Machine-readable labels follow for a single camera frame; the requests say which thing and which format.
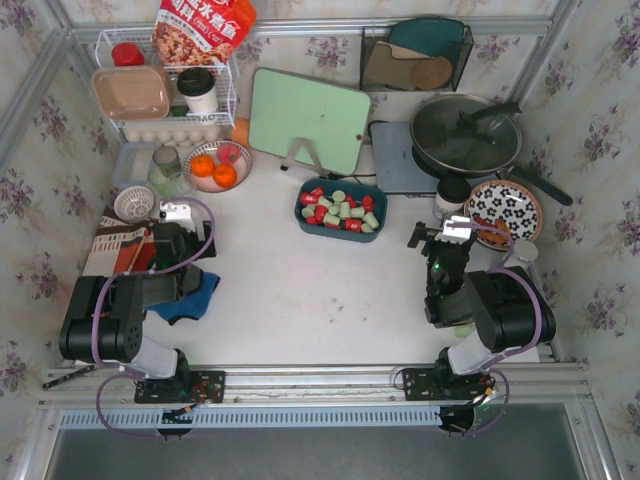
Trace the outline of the grey cloth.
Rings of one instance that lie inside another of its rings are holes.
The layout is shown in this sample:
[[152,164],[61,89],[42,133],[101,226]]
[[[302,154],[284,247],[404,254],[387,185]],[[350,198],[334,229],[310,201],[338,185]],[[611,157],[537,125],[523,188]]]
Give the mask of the grey cloth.
[[190,265],[182,277],[182,292],[185,296],[200,290],[204,282],[204,272],[197,266]]

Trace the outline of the blue cloth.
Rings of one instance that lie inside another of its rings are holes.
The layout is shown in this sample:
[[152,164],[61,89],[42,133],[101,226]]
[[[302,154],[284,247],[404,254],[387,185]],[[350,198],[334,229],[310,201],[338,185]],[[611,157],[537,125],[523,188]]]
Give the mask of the blue cloth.
[[200,320],[209,307],[211,299],[220,283],[220,277],[205,272],[200,287],[183,299],[147,307],[147,311],[157,313],[170,326],[181,320]]

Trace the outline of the teal plastic storage basket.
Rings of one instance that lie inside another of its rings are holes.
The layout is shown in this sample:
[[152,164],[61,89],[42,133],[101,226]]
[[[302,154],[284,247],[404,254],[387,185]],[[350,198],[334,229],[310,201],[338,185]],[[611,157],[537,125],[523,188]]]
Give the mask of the teal plastic storage basket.
[[[306,222],[306,220],[301,215],[301,210],[306,206],[302,205],[299,201],[299,197],[303,192],[310,192],[314,190],[316,187],[321,187],[324,190],[324,195],[327,199],[333,202],[333,205],[339,205],[340,203],[334,202],[331,198],[331,195],[336,190],[342,190],[345,192],[346,197],[350,196],[357,202],[357,207],[362,207],[361,202],[365,196],[371,196],[374,200],[374,209],[373,213],[378,219],[380,226],[373,233],[363,233],[360,232],[350,232],[344,229],[344,220],[341,219],[340,222],[340,230],[325,228],[323,223],[317,223],[316,225],[311,225]],[[345,182],[341,180],[330,180],[324,178],[317,178],[306,181],[302,187],[296,198],[296,203],[294,207],[294,216],[298,221],[300,228],[308,234],[335,238],[340,240],[348,240],[359,243],[370,243],[376,239],[378,233],[382,230],[384,226],[384,222],[386,219],[388,201],[386,195],[378,188]]]

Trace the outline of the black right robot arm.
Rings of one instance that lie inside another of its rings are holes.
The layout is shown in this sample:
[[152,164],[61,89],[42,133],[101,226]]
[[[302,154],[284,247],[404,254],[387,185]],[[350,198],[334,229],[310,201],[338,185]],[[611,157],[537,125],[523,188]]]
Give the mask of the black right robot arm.
[[461,343],[441,350],[426,370],[428,381],[444,395],[479,384],[491,366],[552,340],[556,332],[551,308],[525,269],[501,261],[488,270],[466,270],[481,234],[508,247],[504,259],[514,253],[507,227],[461,216],[446,219],[438,229],[418,222],[408,241],[410,248],[424,243],[428,322],[439,329],[474,327]]

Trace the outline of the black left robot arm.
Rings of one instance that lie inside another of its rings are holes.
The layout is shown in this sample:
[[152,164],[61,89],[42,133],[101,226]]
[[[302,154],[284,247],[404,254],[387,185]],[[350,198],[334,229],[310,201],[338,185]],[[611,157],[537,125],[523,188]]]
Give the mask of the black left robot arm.
[[186,400],[196,374],[185,353],[147,337],[143,321],[148,312],[169,325],[206,313],[220,279],[195,264],[216,255],[213,221],[203,230],[200,238],[175,222],[156,223],[148,270],[77,279],[58,337],[62,357],[132,374],[140,403]]

